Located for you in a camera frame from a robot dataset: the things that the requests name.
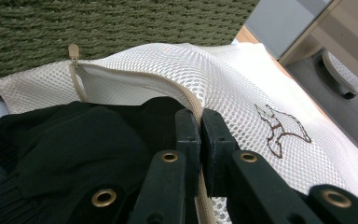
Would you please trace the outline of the cream mesh laundry bag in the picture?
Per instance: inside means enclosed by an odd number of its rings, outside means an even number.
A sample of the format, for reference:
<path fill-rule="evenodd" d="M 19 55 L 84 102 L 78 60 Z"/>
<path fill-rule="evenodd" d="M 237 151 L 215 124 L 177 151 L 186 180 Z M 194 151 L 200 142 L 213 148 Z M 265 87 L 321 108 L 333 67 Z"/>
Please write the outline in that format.
<path fill-rule="evenodd" d="M 186 157 L 172 142 L 149 164 L 126 224 L 358 224 L 358 197 L 327 157 L 315 129 L 291 106 L 276 105 L 227 64 L 231 47 L 147 44 L 85 61 L 71 45 L 69 59 L 0 80 L 8 115 L 80 102 L 136 106 L 169 97 L 192 112 L 200 134 L 198 195 L 186 196 Z M 237 149 L 233 189 L 209 197 L 202 165 L 201 117 L 221 114 Z"/>

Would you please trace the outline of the grey cabinet panel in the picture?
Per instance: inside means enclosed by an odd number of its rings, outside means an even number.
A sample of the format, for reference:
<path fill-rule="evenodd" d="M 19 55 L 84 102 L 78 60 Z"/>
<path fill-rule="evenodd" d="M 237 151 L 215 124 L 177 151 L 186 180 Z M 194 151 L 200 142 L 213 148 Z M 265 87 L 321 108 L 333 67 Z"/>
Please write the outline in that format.
<path fill-rule="evenodd" d="M 260 0 L 245 27 L 279 60 L 332 0 Z"/>

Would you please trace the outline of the black garment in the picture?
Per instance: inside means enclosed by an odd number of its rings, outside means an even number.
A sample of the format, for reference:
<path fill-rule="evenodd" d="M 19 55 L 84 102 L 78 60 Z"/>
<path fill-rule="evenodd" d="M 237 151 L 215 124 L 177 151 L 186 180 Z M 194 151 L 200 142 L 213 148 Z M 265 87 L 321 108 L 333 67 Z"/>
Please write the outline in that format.
<path fill-rule="evenodd" d="M 0 118 L 0 224 L 126 224 L 182 105 L 72 102 Z"/>

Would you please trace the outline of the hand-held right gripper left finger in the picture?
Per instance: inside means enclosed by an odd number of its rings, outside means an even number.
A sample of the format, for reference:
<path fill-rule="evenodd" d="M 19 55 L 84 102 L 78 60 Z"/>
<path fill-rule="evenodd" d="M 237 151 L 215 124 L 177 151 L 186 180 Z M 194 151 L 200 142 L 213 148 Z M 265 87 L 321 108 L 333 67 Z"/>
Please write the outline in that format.
<path fill-rule="evenodd" d="M 188 109 L 175 114 L 176 149 L 186 157 L 186 196 L 198 195 L 200 172 L 200 134 L 198 124 Z"/>

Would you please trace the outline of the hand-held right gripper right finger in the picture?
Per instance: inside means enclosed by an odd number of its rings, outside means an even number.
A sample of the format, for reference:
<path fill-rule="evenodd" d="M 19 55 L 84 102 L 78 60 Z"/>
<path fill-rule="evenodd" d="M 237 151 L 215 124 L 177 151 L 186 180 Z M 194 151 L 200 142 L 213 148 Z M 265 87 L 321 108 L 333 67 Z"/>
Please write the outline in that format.
<path fill-rule="evenodd" d="M 202 165 L 207 195 L 228 197 L 233 189 L 232 155 L 237 142 L 220 113 L 204 109 L 201 117 Z"/>

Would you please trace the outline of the green knitted blanket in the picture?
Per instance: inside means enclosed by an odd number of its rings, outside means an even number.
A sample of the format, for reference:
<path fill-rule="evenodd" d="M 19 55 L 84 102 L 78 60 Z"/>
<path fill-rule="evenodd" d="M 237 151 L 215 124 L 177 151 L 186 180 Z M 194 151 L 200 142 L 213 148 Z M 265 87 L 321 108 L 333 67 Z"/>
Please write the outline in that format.
<path fill-rule="evenodd" d="M 260 0 L 0 0 L 0 78 L 138 45 L 230 43 Z"/>

